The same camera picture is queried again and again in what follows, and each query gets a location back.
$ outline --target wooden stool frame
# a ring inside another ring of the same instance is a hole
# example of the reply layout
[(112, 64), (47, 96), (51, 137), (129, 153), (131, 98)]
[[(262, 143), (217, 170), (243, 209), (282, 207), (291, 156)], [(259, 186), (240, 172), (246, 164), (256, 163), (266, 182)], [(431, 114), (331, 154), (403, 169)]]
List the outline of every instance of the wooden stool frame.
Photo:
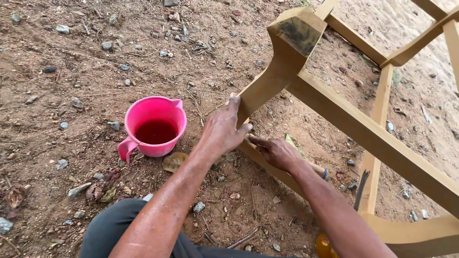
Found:
[[(459, 6), (449, 13), (430, 0), (412, 0), (436, 22), (404, 47), (386, 57), (343, 21), (331, 14), (338, 0), (325, 0), (316, 10), (298, 7), (287, 10), (267, 30), (274, 55), (269, 66), (243, 91), (238, 124), (281, 90), (327, 119), (365, 148), (361, 172), (370, 171), (360, 201), (359, 214), (399, 258), (424, 258), (459, 253), (459, 187), (405, 144), (385, 130), (394, 67), (402, 66), (429, 42), (445, 33), (456, 82), (459, 82)], [(331, 88), (303, 70), (326, 26), (332, 27), (382, 68), (371, 118)], [(248, 142), (239, 149), (299, 195), (299, 185), (285, 171), (269, 165)], [(374, 215), (381, 162), (410, 181), (451, 215), (416, 223), (393, 222)]]

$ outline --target sandy soil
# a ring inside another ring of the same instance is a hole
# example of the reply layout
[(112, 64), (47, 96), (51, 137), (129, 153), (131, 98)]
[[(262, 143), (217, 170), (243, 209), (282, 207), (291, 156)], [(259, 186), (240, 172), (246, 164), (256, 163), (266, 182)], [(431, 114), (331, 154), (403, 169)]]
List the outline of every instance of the sandy soil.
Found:
[[(447, 11), (459, 4), (457, 0), (436, 2)], [(14, 223), (5, 237), (17, 246), (21, 257), (78, 256), (84, 230), (95, 215), (118, 198), (154, 193), (171, 175), (161, 170), (161, 158), (145, 157), (118, 168), (116, 147), (126, 132), (124, 128), (114, 131), (106, 123), (122, 122), (131, 103), (142, 97), (183, 99), (188, 127), (175, 150), (189, 152), (202, 128), (191, 95), (198, 100), (205, 118), (230, 92), (243, 89), (269, 64), (272, 46), (266, 26), (284, 10), (317, 4), (312, 0), (310, 4), (190, 0), (165, 8), (162, 2), (146, 0), (2, 0), (0, 195), (7, 194), (9, 183), (28, 188), (26, 200), (15, 210), (3, 198), (0, 201), (0, 216)], [(181, 24), (169, 21), (169, 14), (175, 12), (180, 14)], [(11, 22), (13, 13), (22, 17), (18, 25)], [(334, 13), (386, 54), (408, 43), (433, 21), (408, 0), (343, 0)], [(109, 17), (114, 14), (118, 24), (109, 26)], [(70, 34), (59, 34), (57, 24), (71, 26)], [(190, 31), (188, 42), (177, 42), (173, 35), (164, 38), (171, 27), (181, 32), (183, 25)], [(352, 47), (341, 37), (330, 30), (326, 34), (328, 40), (322, 39), (306, 69), (370, 115), (375, 96), (372, 92), (376, 91), (373, 82), (378, 75), (358, 52), (349, 51)], [(213, 47), (204, 52), (193, 50), (199, 47), (195, 44), (198, 40)], [(112, 43), (110, 52), (101, 48), (101, 42), (108, 41)], [(161, 50), (174, 56), (160, 57)], [(395, 127), (395, 137), (458, 180), (459, 141), (451, 129), (459, 129), (459, 103), (448, 59), (444, 37), (440, 36), (404, 67), (397, 68), (388, 120)], [(127, 64), (130, 69), (122, 71), (119, 64)], [(42, 72), (51, 65), (58, 70)], [(339, 67), (345, 67), (347, 74), (334, 71)], [(125, 86), (125, 79), (135, 84)], [(365, 85), (357, 88), (356, 79)], [(188, 82), (195, 86), (187, 91)], [(39, 98), (25, 105), (32, 96)], [(73, 97), (84, 103), (84, 109), (71, 105)], [(425, 121), (421, 105), (427, 108), (433, 124)], [(395, 113), (394, 107), (402, 108), (407, 116)], [(283, 137), (290, 133), (312, 161), (342, 171), (338, 177), (331, 175), (330, 184), (353, 203), (355, 192), (347, 185), (357, 177), (354, 172), (359, 172), (362, 147), (348, 141), (346, 135), (288, 92), (266, 103), (251, 120), (254, 134)], [(60, 130), (61, 122), (69, 123), (68, 128)], [(346, 165), (348, 158), (356, 161), (356, 167)], [(69, 166), (56, 170), (55, 163), (60, 159), (68, 160)], [(67, 197), (70, 189), (95, 183), (92, 177), (96, 172), (114, 169), (116, 176), (100, 183), (104, 193), (117, 190), (113, 201), (90, 203), (84, 193), (75, 199)], [(222, 175), (226, 181), (217, 181)], [(382, 166), (381, 175), (378, 216), (413, 221), (411, 211), (420, 219), (421, 209), (426, 209), (430, 217), (447, 213), (415, 187), (411, 198), (403, 199), (400, 185), (409, 186), (387, 166)], [(194, 243), (213, 245), (203, 235), (205, 218), (222, 247), (260, 228), (255, 237), (237, 248), (250, 245), (253, 252), (270, 255), (314, 256), (313, 240), (319, 227), (308, 204), (239, 151), (221, 157), (206, 181), (196, 196), (196, 202), (203, 201), (206, 207), (198, 214), (190, 210), (183, 227)], [(230, 198), (235, 192), (240, 193), (239, 200)], [(274, 196), (281, 202), (274, 204)], [(74, 218), (76, 211), (84, 211), (83, 218)], [(281, 252), (273, 250), (273, 243), (281, 246)], [(16, 256), (3, 240), (0, 252), (7, 258)]]

